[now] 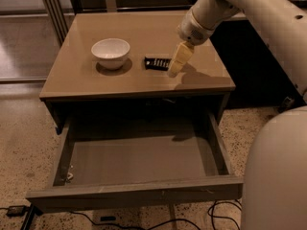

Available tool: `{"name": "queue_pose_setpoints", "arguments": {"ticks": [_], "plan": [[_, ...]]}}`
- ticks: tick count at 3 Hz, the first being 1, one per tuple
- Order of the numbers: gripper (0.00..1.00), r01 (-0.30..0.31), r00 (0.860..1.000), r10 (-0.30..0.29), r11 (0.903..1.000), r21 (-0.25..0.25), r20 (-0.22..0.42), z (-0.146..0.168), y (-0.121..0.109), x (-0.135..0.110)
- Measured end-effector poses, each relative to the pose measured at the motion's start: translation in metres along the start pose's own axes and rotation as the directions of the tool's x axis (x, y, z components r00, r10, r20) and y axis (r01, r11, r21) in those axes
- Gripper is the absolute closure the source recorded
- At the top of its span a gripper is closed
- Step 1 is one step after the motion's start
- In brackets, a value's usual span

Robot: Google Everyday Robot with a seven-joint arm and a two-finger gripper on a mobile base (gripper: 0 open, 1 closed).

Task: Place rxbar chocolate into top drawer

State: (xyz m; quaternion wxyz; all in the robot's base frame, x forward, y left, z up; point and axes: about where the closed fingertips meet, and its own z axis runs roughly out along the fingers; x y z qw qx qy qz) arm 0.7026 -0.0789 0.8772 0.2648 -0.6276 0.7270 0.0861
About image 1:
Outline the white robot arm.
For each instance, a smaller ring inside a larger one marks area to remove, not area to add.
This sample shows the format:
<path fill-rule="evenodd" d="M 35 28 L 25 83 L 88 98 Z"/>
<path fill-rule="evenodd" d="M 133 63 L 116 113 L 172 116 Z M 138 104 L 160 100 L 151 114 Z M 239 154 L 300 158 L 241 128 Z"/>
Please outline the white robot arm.
<path fill-rule="evenodd" d="M 246 64 L 251 92 L 284 96 L 307 90 L 306 13 L 289 0 L 198 0 L 178 26 L 174 77 L 218 25 L 242 12 L 275 61 Z M 242 197 L 242 230 L 307 230 L 307 107 L 268 121 L 248 153 Z"/>

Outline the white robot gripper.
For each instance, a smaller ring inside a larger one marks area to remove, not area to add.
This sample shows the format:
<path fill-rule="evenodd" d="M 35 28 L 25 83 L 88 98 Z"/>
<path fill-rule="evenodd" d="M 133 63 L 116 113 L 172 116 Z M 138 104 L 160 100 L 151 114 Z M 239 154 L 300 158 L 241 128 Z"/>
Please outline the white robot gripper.
<path fill-rule="evenodd" d="M 189 61 L 194 54 L 194 46 L 202 45 L 214 31 L 203 28 L 189 10 L 177 26 L 177 33 L 184 42 L 178 44 L 172 56 L 167 72 L 170 78 L 176 77 Z"/>

